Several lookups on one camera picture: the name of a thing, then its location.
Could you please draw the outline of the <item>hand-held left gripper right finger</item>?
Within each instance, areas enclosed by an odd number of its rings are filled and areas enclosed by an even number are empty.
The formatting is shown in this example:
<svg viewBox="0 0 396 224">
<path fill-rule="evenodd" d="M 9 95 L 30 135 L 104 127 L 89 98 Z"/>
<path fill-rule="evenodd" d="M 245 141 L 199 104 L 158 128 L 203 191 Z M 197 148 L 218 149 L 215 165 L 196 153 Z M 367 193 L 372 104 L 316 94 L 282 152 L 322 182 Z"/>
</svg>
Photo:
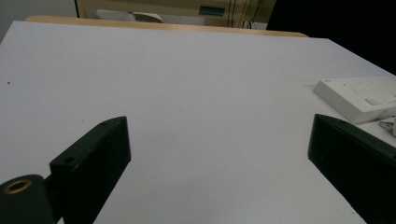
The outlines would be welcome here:
<svg viewBox="0 0 396 224">
<path fill-rule="evenodd" d="M 307 157 L 367 224 L 396 224 L 396 147 L 316 114 Z"/>
</svg>

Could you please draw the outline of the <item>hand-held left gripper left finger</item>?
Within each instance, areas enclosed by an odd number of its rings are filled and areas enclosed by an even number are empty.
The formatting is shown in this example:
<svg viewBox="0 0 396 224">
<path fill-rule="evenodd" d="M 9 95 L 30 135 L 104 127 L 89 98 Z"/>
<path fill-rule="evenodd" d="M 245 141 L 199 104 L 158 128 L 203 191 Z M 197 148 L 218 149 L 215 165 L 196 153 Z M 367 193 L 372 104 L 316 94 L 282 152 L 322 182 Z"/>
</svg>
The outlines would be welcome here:
<svg viewBox="0 0 396 224">
<path fill-rule="evenodd" d="M 92 224 L 131 161 L 127 118 L 105 120 L 49 164 L 65 224 Z"/>
</svg>

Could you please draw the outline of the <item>white plug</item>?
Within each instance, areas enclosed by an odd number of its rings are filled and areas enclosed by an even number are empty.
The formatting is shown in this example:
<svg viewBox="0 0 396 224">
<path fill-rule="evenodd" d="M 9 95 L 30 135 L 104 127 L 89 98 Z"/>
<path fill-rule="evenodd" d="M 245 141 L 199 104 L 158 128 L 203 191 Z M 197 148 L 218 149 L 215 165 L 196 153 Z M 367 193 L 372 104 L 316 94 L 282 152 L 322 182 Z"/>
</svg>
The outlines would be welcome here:
<svg viewBox="0 0 396 224">
<path fill-rule="evenodd" d="M 393 137 L 396 137 L 396 116 L 391 116 L 389 119 L 381 120 L 378 124 L 389 130 Z"/>
</svg>

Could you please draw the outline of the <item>white power strip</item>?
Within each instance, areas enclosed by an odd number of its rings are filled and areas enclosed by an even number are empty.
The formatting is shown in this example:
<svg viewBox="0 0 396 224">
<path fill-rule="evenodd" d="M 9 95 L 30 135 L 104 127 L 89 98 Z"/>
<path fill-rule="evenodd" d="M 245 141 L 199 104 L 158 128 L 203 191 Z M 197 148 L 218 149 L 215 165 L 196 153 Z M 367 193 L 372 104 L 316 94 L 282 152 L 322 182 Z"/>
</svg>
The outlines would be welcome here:
<svg viewBox="0 0 396 224">
<path fill-rule="evenodd" d="M 313 92 L 354 124 L 396 115 L 396 77 L 327 78 Z"/>
</svg>

